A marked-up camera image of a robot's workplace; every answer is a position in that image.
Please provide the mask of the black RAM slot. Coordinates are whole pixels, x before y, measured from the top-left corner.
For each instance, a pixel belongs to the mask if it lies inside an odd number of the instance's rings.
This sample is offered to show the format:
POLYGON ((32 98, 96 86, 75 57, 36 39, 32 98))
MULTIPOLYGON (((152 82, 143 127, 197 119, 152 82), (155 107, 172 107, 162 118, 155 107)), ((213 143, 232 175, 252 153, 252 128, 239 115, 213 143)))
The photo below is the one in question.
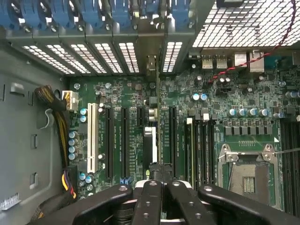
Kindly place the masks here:
POLYGON ((214 166, 214 120, 208 122, 208 159, 209 159, 209 183, 215 183, 214 166))
POLYGON ((206 156, 206 121, 204 119, 201 120, 201 127, 200 127, 200 135, 201 135, 201 183, 207 183, 207 156, 206 156))
MULTIPOLYGON (((284 151, 286 149, 286 144, 285 144, 285 120, 281 119, 280 120, 280 137, 281 137, 281 151, 284 151)), ((281 153, 281 159, 282 159, 282 184, 283 184, 283 194, 284 194, 284 212, 288 212, 288 207, 287 207, 287 200, 288 200, 288 189, 286 185, 286 165, 285 165, 285 154, 281 153)))
MULTIPOLYGON (((300 123, 295 127, 295 148, 300 148, 300 123)), ((296 216, 300 218, 300 150, 294 152, 296 216)))
MULTIPOLYGON (((293 149, 293 124, 288 123, 286 130, 286 149, 293 149)), ((287 212, 295 215, 295 200, 293 187, 293 152, 285 154, 285 171, 286 171, 286 202, 287 212)))
POLYGON ((201 183, 201 169, 200 169, 200 121, 195 121, 195 186, 199 188, 201 183))

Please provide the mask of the CPU socket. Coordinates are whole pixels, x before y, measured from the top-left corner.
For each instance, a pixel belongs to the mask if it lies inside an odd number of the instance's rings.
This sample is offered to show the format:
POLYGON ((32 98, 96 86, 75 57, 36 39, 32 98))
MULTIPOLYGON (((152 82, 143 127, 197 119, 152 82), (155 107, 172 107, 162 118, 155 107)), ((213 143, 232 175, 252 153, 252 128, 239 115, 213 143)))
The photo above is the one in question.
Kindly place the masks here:
POLYGON ((261 150, 232 150, 221 145, 217 184, 231 192, 281 209, 278 158, 272 144, 261 150))

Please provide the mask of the white expansion slot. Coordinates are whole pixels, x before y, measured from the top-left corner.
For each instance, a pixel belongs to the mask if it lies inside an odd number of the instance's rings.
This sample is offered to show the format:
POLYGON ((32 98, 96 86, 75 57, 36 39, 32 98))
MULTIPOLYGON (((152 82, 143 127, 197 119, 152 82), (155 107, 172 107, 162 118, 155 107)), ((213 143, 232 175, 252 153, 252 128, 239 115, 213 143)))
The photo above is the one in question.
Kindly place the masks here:
POLYGON ((98 104, 88 103, 87 173, 98 170, 98 104))

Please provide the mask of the green motherboard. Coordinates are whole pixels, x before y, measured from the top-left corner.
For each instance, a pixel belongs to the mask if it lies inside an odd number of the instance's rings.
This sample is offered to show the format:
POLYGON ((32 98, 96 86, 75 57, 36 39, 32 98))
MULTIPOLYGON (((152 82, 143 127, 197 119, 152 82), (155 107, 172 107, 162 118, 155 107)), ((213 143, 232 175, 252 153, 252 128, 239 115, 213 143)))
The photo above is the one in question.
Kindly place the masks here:
MULTIPOLYGON (((160 85, 160 163, 170 163, 169 107, 177 112, 177 178, 195 186, 195 121, 206 121, 207 183, 209 183, 208 122, 214 120, 215 183, 218 185, 218 156, 221 145, 232 150, 261 150, 265 144, 281 151, 280 120, 300 123, 300 62, 293 57, 270 56, 254 65, 238 68, 210 79, 225 64, 222 57, 201 57, 184 66, 179 74, 159 75, 160 85)), ((129 186, 143 180, 143 130, 137 126, 137 107, 144 93, 142 76, 78 77, 69 82, 78 96, 78 112, 69 117, 68 157, 77 172, 77 199, 81 200, 103 191, 121 181, 121 108, 129 109, 129 186), (98 170, 87 173, 88 103, 98 104, 98 170), (105 109, 113 109, 114 149, 113 178, 106 178, 105 109)), ((281 209, 284 211, 281 154, 276 154, 279 168, 281 209)))

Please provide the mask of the thin metal locking lever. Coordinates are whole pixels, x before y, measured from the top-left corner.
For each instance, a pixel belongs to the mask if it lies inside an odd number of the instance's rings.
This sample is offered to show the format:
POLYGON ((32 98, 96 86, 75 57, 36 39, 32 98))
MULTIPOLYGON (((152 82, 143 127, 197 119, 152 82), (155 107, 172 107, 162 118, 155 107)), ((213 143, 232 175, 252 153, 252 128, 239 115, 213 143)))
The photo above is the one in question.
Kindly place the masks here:
POLYGON ((288 149, 288 150, 283 150, 283 151, 277 151, 275 153, 278 155, 278 154, 292 153, 292 152, 297 152, 297 151, 300 151, 300 148, 294 148, 294 149, 288 149))

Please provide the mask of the black open PC case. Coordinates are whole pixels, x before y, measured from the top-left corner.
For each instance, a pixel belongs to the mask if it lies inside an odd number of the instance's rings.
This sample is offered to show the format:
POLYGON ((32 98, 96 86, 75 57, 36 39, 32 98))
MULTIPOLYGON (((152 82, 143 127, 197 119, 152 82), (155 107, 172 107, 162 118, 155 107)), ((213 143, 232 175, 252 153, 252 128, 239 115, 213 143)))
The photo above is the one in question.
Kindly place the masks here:
MULTIPOLYGON (((145 31, 164 34, 159 75, 201 57, 225 59, 211 82, 250 65, 258 73, 270 56, 300 62, 300 0, 0 0, 0 225, 76 225, 132 198, 134 187, 116 184, 77 199, 69 82, 144 77, 145 31)), ((164 203, 163 187, 160 225, 188 225, 164 203)))

